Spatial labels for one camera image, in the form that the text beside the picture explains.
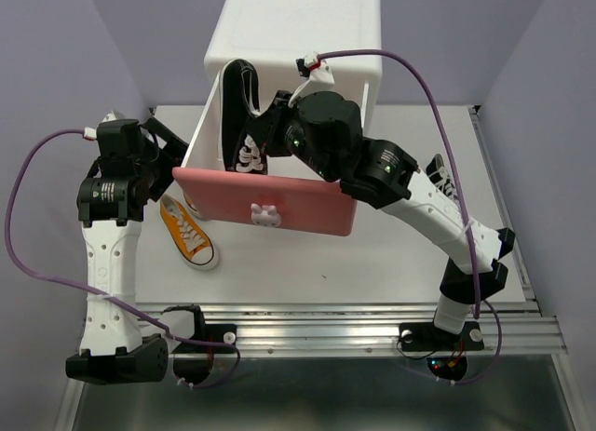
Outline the black canvas sneaker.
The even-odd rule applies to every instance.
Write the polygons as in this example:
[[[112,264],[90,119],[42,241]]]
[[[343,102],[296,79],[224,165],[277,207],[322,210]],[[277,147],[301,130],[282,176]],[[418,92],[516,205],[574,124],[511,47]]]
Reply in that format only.
[[[227,171],[266,175],[266,157],[243,131],[248,120],[260,114],[258,74],[244,60],[229,61],[220,74],[223,165]]]
[[[444,164],[441,154],[436,154],[426,166],[426,175],[444,195],[458,204],[458,194],[450,171]]]

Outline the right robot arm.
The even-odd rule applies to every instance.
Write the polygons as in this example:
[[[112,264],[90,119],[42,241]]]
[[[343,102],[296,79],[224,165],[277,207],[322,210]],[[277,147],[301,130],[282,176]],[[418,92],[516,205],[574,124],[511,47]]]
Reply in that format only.
[[[428,325],[433,344],[457,342],[471,307],[505,287],[501,260],[513,249],[514,232],[473,220],[464,198],[443,193],[396,143],[364,137],[355,102],[332,91],[292,101],[280,91],[263,114],[249,114],[241,131],[259,155],[297,157],[324,181],[339,183],[343,194],[405,222],[447,255]]]

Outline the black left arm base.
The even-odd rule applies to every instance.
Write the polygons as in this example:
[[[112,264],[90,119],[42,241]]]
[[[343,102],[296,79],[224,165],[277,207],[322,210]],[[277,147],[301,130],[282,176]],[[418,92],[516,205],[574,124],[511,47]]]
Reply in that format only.
[[[172,374],[178,386],[190,390],[213,388],[237,371],[237,325],[206,321],[199,305],[172,306],[159,318],[179,340],[169,340]]]

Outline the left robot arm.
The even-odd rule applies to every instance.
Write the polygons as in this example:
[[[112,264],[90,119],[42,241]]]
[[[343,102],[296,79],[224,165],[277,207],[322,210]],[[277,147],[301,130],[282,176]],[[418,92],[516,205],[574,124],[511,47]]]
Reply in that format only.
[[[168,346],[160,333],[142,336],[136,309],[136,257],[144,208],[173,182],[187,143],[154,117],[108,116],[95,130],[100,154],[77,195],[87,253],[87,318],[69,378],[88,384],[161,381]]]

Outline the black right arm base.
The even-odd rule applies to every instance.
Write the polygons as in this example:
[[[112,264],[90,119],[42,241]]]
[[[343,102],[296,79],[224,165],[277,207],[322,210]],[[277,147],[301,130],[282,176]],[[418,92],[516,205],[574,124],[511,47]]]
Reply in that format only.
[[[463,382],[467,374],[466,352],[485,349],[478,322],[467,321],[458,334],[438,329],[432,322],[400,325],[397,351],[410,360],[424,360],[430,373],[450,384]]]

